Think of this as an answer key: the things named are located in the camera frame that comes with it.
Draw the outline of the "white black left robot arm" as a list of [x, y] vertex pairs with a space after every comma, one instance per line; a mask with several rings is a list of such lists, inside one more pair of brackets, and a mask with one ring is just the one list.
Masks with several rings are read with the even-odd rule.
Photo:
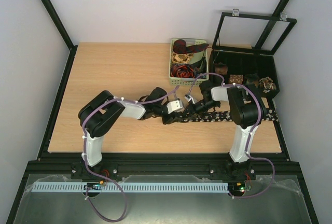
[[138, 101], [115, 97], [107, 90], [99, 93], [78, 113], [84, 132], [84, 150], [81, 156], [85, 164], [93, 167], [101, 162], [104, 135], [120, 117], [136, 120], [160, 117], [163, 124], [183, 121], [182, 101], [179, 98], [169, 100], [169, 96], [178, 89], [179, 86], [167, 93], [156, 87], [150, 95], [143, 96]]

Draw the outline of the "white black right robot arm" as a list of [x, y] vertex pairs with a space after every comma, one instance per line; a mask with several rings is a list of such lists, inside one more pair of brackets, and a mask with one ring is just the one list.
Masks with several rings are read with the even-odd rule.
[[208, 110], [220, 107], [222, 101], [227, 101], [230, 107], [230, 119], [236, 124], [234, 141], [229, 155], [232, 162], [226, 165], [226, 172], [232, 178], [238, 178], [244, 173], [243, 162], [251, 158], [250, 149], [258, 126], [266, 119], [267, 110], [260, 97], [256, 85], [252, 82], [240, 85], [229, 84], [215, 86], [210, 81], [200, 85], [203, 99], [198, 102], [189, 100], [183, 117], [212, 118]]

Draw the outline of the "black white floral tie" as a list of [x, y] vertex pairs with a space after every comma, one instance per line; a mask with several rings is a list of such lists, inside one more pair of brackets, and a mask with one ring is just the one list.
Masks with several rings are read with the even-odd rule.
[[[272, 108], [267, 108], [267, 114], [265, 121], [276, 121], [279, 122], [278, 115]], [[189, 122], [233, 122], [230, 111], [215, 111], [206, 113], [203, 116], [194, 115], [192, 117], [184, 117], [179, 120], [178, 123], [189, 123]]]

